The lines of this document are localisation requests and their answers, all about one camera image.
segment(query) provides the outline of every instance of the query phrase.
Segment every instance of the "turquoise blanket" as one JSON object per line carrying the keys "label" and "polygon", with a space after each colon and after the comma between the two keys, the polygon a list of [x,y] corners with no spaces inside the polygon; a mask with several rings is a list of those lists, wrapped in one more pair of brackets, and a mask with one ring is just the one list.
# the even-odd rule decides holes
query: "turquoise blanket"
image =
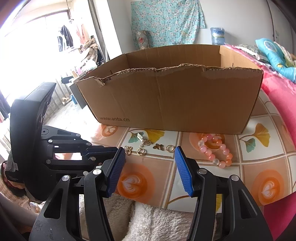
{"label": "turquoise blanket", "polygon": [[132,32],[146,30],[150,47],[193,44],[199,29],[205,28],[198,0],[135,1],[131,10]]}

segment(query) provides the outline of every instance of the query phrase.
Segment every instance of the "orange bead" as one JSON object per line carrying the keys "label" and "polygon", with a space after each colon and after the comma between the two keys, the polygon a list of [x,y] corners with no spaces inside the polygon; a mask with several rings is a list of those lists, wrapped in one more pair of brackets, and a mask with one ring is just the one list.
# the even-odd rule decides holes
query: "orange bead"
{"label": "orange bead", "polygon": [[231,154],[231,153],[228,153],[227,155],[226,155],[226,159],[232,159],[233,158],[233,155]]}
{"label": "orange bead", "polygon": [[231,159],[226,159],[226,166],[229,167],[232,163]]}

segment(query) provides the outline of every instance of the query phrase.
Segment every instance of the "brown cardboard box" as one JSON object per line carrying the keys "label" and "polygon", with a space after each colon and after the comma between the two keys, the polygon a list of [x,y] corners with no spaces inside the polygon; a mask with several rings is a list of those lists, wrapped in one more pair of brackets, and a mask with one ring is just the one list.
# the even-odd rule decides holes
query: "brown cardboard box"
{"label": "brown cardboard box", "polygon": [[262,78],[225,46],[174,45],[122,54],[76,84],[102,124],[240,134]]}

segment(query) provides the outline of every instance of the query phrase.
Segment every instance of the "metal screw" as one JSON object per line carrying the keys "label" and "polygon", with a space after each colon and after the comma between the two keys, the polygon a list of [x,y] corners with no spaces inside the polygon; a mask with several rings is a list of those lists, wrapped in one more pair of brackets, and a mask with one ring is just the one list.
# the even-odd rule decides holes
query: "metal screw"
{"label": "metal screw", "polygon": [[63,182],[66,182],[66,181],[68,181],[69,179],[70,179],[70,176],[69,176],[69,175],[65,175],[65,176],[62,177],[62,181],[63,181]]}
{"label": "metal screw", "polygon": [[100,175],[102,173],[102,170],[101,169],[95,169],[93,170],[93,174],[95,175]]}
{"label": "metal screw", "polygon": [[204,168],[200,168],[199,170],[198,170],[198,173],[200,173],[200,174],[206,174],[207,173],[207,170],[206,169],[204,169]]}
{"label": "metal screw", "polygon": [[232,175],[231,176],[231,180],[233,180],[233,181],[238,181],[239,180],[239,177],[237,176],[237,175]]}

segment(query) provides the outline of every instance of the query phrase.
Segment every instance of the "blue textured pad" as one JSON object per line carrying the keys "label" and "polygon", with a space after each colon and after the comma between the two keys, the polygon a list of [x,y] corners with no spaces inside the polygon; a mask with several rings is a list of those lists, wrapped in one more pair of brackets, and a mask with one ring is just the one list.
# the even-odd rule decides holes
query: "blue textured pad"
{"label": "blue textured pad", "polygon": [[188,170],[188,167],[186,165],[185,159],[182,155],[182,152],[180,151],[179,147],[176,147],[175,150],[175,161],[176,165],[182,180],[182,184],[184,187],[185,192],[188,193],[189,196],[193,195],[193,187],[192,187],[192,176]]}
{"label": "blue textured pad", "polygon": [[126,162],[126,153],[124,152],[124,149],[121,147],[119,148],[119,151],[120,153],[117,156],[114,166],[108,176],[108,186],[106,190],[108,197],[110,197],[112,193],[115,192],[121,171]]}

